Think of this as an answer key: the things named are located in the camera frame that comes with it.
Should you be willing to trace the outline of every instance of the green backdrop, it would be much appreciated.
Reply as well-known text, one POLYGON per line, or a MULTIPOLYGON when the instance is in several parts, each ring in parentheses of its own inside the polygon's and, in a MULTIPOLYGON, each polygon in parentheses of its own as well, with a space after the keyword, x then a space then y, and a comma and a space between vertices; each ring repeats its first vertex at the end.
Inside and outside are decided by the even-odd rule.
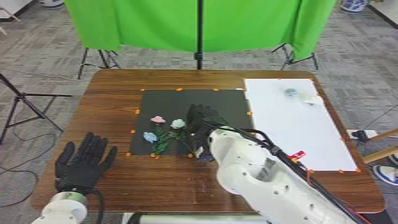
MULTIPOLYGON (((290 43, 311 56, 336 0, 204 0, 204 52, 290 43)), ((195 52, 197 0, 66 0, 85 47, 195 52)))

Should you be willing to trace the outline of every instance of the pink flower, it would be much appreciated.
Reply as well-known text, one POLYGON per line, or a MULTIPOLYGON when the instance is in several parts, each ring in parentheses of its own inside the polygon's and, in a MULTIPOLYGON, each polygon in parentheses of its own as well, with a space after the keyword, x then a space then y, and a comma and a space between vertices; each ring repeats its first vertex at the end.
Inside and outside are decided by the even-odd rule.
POLYGON ((160 116, 153 117, 151 121, 158 124, 165 123, 165 119, 160 116))

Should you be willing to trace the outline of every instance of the black cable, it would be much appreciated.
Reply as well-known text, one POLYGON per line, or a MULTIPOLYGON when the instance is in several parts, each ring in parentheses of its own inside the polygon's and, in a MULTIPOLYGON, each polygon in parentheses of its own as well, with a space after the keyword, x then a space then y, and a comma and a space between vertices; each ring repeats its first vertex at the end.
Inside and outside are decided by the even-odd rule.
MULTIPOLYGON (((18 118, 18 116, 20 116, 20 114, 21 114, 23 109, 25 109, 25 107, 21 107, 21 110, 20 110, 16 116, 14 116, 14 122, 16 122, 16 118, 18 118)), ((16 136, 16 138, 20 139, 20 141, 23 141, 23 142, 27 142, 27 141, 30 141, 30 140, 36 140, 36 139, 39 139, 39 138, 44 137, 44 136, 53 136, 52 145, 50 145, 48 149, 41 152, 41 154, 39 154, 36 157, 30 158, 28 160, 25 160, 25 161, 23 161, 16 166, 12 166, 11 168, 5 168, 5 167, 0 166, 0 169, 4 170, 4 171, 0 172, 0 176, 2 176, 7 172, 12 172, 12 173, 28 173, 28 174, 34 175, 34 179, 36 179, 34 188, 36 188, 36 185, 37 185, 37 183, 39 183, 39 175, 37 175, 37 174, 34 173, 34 171, 30 171, 30 170, 14 170, 14 169, 16 169, 20 166, 23 166, 30 161, 34 161, 36 159, 39 159, 41 156, 48 153, 48 151, 52 150, 52 148, 53 148, 53 146, 55 146, 55 143, 57 143, 57 135, 55 135, 53 133, 46 133, 46 134, 37 135, 36 137, 32 137, 32 138, 28 138, 28 139, 23 139, 23 138, 18 136, 18 134, 16 134, 16 126, 14 126, 14 128, 12 128, 12 134, 14 134, 14 136, 16 136)), ((7 204, 7 205, 0 205, 0 208, 5 208, 5 207, 11 207, 11 206, 18 205, 23 201, 27 201, 27 199, 28 199, 30 196, 32 196, 32 194, 34 194, 34 189, 32 189, 30 193, 27 194, 27 196, 23 197, 23 199, 18 200, 16 202, 12 202, 12 203, 7 204)))
MULTIPOLYGON (((263 148, 267 148, 270 150, 272 155, 279 158, 279 160, 283 161, 284 165, 290 167, 291 171, 295 172, 295 174, 299 175, 299 177, 306 180, 307 178, 307 171, 306 166, 302 165, 302 163, 295 163, 291 161, 291 159, 288 158, 288 155, 284 153, 284 151, 281 150, 281 148, 277 148, 277 146, 274 145, 272 147, 272 141, 267 140, 259 140, 242 129, 235 128, 231 125, 229 127, 233 129, 227 128, 220 128, 220 126, 226 126, 224 124, 211 124, 204 121, 204 123, 217 129, 222 129, 226 131, 233 131, 236 133, 242 134, 242 136, 254 141, 259 146, 263 148)), ((320 194, 323 195, 323 197, 327 198, 327 200, 331 201, 331 203, 334 204, 334 206, 339 208, 339 210, 345 212, 347 216, 350 217, 350 219, 355 221, 355 223, 364 223, 364 220, 361 219, 361 217, 357 216, 357 213, 348 210, 347 206, 341 203, 339 198, 331 194, 331 192, 327 191, 323 185, 320 184, 320 182, 316 181, 316 179, 313 177, 309 177, 309 182, 311 182, 311 187, 318 190, 320 194)))
POLYGON ((366 130, 366 128, 371 126, 371 124, 378 121, 378 119, 384 117, 384 115, 389 113, 389 111, 394 110, 394 108, 398 107, 398 104, 389 108, 389 110, 382 113, 382 115, 375 118, 375 120, 368 123, 368 125, 364 126, 364 128, 361 130, 366 130))
POLYGON ((96 217, 96 224, 103 223, 103 214, 105 214, 105 198, 103 198, 103 193, 98 189, 92 189, 89 191, 96 197, 98 197, 98 201, 100 201, 100 210, 98 210, 98 217, 96 217))
MULTIPOLYGON (((28 173, 28 174, 32 174, 32 176, 34 176, 34 186, 37 185, 37 183, 39 183, 39 175, 34 173, 34 171, 30 171, 30 170, 12 170, 12 169, 4 168, 2 166, 0 166, 0 169, 5 170, 5 171, 2 172, 2 174, 4 174, 5 172, 12 172, 12 173, 28 173)), ((18 200, 16 202, 12 202, 12 203, 7 204, 7 205, 0 205, 0 208, 5 208, 5 207, 11 207, 11 206, 18 205, 23 201, 27 201, 27 199, 28 199, 30 196, 32 196, 32 194, 34 194, 34 191, 30 191, 30 193, 27 194, 27 196, 23 197, 21 200, 18 200)))

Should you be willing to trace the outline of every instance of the white board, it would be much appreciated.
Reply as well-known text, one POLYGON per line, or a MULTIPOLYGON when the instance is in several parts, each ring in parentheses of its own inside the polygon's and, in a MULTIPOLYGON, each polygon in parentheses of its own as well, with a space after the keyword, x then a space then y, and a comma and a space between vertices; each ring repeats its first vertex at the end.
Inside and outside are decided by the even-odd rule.
POLYGON ((245 79, 245 96, 254 128, 261 130, 288 155, 306 152, 300 159, 315 171, 355 171, 331 114, 309 79, 245 79), (286 96, 286 89, 297 96, 286 96), (318 104, 306 103, 316 99, 318 104))

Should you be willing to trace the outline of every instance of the tripod stand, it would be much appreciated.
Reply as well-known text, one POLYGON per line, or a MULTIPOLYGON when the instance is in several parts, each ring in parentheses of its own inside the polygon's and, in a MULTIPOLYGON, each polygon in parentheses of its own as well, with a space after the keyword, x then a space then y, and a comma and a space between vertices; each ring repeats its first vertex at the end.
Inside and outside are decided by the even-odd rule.
POLYGON ((16 97, 14 97, 14 104, 12 104, 12 108, 11 108, 11 112, 9 112, 9 118, 7 118, 7 122, 5 122, 5 126, 4 126, 4 132, 2 132, 2 137, 0 137, 0 145, 2 145, 2 142, 4 142, 4 137, 5 137, 5 133, 7 133, 7 129, 14 126, 18 126, 20 124, 25 124, 28 121, 34 121, 37 119, 46 119, 48 122, 52 123, 53 127, 59 129, 59 131, 62 131, 59 125, 53 123, 52 119, 48 118, 46 116, 46 111, 48 111, 48 108, 52 106, 52 103, 53 103, 53 100, 57 97, 71 97, 71 95, 55 95, 55 94, 34 94, 34 93, 21 93, 14 87, 14 85, 11 84, 5 76, 0 74, 0 81, 4 82, 5 86, 9 87, 11 91, 14 92, 16 94, 16 97), (27 99, 27 96, 46 96, 46 97, 52 97, 52 100, 50 100, 50 103, 46 105, 46 108, 44 110, 41 111, 39 108, 36 107, 36 105, 32 104, 32 102, 28 101, 27 99), (16 112, 16 106, 18 106, 18 103, 23 102, 25 105, 28 106, 30 110, 34 111, 36 113, 36 117, 28 118, 27 120, 23 121, 18 121, 16 123, 11 124, 11 121, 12 121, 12 116, 14 116, 14 112, 16 112))

